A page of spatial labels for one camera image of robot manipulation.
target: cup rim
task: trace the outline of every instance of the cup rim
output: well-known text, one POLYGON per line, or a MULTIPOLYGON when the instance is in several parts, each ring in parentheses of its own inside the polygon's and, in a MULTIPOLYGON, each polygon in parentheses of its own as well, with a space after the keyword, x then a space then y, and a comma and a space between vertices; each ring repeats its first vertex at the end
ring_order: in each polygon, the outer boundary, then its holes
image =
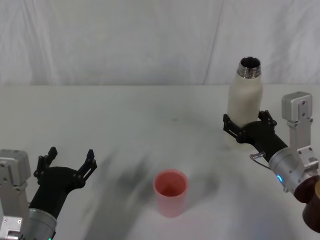
POLYGON ((185 193, 187 192, 188 187, 189 187, 189 181, 188 181, 187 176, 186 176, 182 171, 180 171, 180 170, 178 170, 178 169, 174 169, 174 168, 169 168, 169 169, 165 169, 165 170, 160 171, 160 172, 154 177, 152 185, 153 185, 153 190, 154 190, 157 194, 161 195, 161 196, 164 197, 164 198, 174 199, 174 198, 180 197, 181 195, 183 195, 183 194, 185 194, 185 193), (156 181, 157 181, 157 179, 158 179, 161 175, 166 174, 166 173, 175 173, 175 174, 178 174, 179 176, 181 176, 181 177, 183 178, 183 180, 184 180, 184 182, 185 182, 185 189, 184 189, 184 191, 183 191, 182 193, 180 193, 180 194, 177 195, 177 196, 166 196, 166 195, 161 194, 161 193, 156 189, 156 181))

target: fabric wall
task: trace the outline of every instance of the fabric wall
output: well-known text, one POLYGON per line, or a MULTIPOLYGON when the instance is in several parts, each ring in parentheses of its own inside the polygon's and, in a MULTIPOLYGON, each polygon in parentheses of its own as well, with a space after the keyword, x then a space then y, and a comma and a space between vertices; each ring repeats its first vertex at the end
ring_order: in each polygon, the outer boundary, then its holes
POLYGON ((2 0, 0 83, 230 83, 256 56, 265 83, 320 82, 320 1, 2 0))

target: bottle opening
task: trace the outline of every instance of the bottle opening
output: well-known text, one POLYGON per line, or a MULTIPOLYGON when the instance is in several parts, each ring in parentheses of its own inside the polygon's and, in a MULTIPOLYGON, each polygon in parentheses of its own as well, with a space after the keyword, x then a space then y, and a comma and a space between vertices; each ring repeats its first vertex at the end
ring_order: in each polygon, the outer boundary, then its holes
POLYGON ((242 58, 237 72, 245 79, 254 79, 258 77, 261 74, 260 60, 253 56, 242 58))
POLYGON ((258 68, 260 66, 260 60, 253 56, 244 57, 241 59, 241 65, 249 69, 258 68))

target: brown object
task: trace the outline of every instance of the brown object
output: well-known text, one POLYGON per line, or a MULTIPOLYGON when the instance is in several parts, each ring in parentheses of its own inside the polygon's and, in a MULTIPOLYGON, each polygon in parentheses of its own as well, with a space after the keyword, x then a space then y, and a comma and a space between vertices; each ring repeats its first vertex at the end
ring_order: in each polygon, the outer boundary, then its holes
POLYGON ((315 194, 315 185, 320 176, 312 176, 302 182, 294 191, 294 197, 301 203, 307 204, 315 194))
POLYGON ((320 233, 320 180, 314 187, 314 195, 305 206, 302 217, 309 228, 320 233))

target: plastic cup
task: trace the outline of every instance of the plastic cup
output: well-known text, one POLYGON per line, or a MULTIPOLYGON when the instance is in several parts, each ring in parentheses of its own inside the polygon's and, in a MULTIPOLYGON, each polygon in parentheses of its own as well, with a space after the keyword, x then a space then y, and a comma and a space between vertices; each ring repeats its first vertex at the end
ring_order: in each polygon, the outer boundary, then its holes
POLYGON ((159 212, 168 218, 179 216, 184 211, 188 178, 176 169, 160 172, 153 181, 159 212))

